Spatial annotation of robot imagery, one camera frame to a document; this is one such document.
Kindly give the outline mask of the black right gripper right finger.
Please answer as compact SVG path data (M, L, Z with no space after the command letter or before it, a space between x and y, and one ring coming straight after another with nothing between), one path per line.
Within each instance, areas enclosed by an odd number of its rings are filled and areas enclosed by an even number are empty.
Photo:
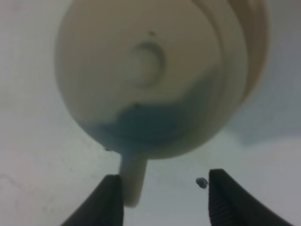
M209 219L212 226L290 226L272 212L225 170L209 171Z

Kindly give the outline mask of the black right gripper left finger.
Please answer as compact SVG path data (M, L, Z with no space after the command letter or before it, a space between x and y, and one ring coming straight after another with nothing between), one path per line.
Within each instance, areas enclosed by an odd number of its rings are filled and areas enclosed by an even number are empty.
M124 201L120 175L107 175L63 226L123 226Z

